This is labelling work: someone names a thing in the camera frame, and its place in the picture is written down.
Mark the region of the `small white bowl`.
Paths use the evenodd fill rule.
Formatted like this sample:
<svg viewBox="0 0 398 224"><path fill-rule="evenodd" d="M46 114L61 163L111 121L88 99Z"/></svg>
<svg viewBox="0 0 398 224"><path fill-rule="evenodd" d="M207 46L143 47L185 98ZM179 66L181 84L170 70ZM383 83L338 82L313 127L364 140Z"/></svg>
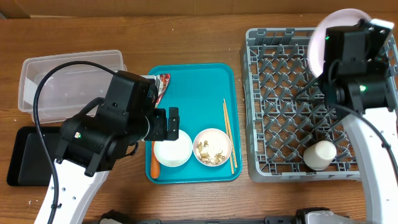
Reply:
<svg viewBox="0 0 398 224"><path fill-rule="evenodd" d="M186 163L193 152L190 136L179 129L175 141L157 141L154 143L154 156L166 167L178 167Z"/></svg>

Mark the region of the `white bowl with food scraps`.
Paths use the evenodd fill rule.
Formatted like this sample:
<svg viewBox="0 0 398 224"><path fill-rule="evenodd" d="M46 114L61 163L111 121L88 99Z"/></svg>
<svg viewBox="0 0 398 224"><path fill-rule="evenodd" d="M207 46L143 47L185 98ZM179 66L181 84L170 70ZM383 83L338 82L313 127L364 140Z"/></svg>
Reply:
<svg viewBox="0 0 398 224"><path fill-rule="evenodd" d="M229 150L228 137L220 129L204 129L198 133L193 142L196 159L208 167L218 167L227 162Z"/></svg>

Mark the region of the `white paper cup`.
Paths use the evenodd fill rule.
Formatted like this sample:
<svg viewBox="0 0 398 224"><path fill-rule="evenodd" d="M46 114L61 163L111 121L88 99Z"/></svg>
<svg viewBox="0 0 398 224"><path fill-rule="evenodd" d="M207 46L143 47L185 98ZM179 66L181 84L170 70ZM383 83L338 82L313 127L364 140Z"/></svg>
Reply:
<svg viewBox="0 0 398 224"><path fill-rule="evenodd" d="M336 153L336 147L332 142L319 141L305 150L303 160L313 170L325 170L335 159Z"/></svg>

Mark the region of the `large white plate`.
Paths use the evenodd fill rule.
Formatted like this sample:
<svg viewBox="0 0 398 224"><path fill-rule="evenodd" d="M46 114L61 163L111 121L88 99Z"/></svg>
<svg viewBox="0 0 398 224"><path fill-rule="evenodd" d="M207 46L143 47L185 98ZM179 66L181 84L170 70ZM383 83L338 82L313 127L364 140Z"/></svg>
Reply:
<svg viewBox="0 0 398 224"><path fill-rule="evenodd" d="M353 26L361 19L370 21L371 17L359 9L341 9L328 15L313 32L307 50L307 58L312 75L318 78L323 73L326 29L338 26Z"/></svg>

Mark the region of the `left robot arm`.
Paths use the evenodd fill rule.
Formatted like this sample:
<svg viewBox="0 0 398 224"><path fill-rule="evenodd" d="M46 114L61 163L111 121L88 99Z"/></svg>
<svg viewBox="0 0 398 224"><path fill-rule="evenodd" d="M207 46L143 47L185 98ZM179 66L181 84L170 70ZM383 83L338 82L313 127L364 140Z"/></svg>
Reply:
<svg viewBox="0 0 398 224"><path fill-rule="evenodd" d="M51 161L56 173L36 223L82 223L116 161L129 155L129 146L178 139L178 108L158 107L169 83L169 74L146 78L118 71L104 98L63 122Z"/></svg>

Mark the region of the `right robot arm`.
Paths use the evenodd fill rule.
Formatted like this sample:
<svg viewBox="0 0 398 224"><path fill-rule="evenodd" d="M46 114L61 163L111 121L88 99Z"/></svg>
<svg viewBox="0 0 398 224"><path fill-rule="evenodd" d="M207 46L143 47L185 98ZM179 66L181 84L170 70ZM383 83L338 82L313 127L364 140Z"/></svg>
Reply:
<svg viewBox="0 0 398 224"><path fill-rule="evenodd" d="M356 154L369 223L397 223L397 93L384 51L393 28L380 19L324 19L308 55Z"/></svg>

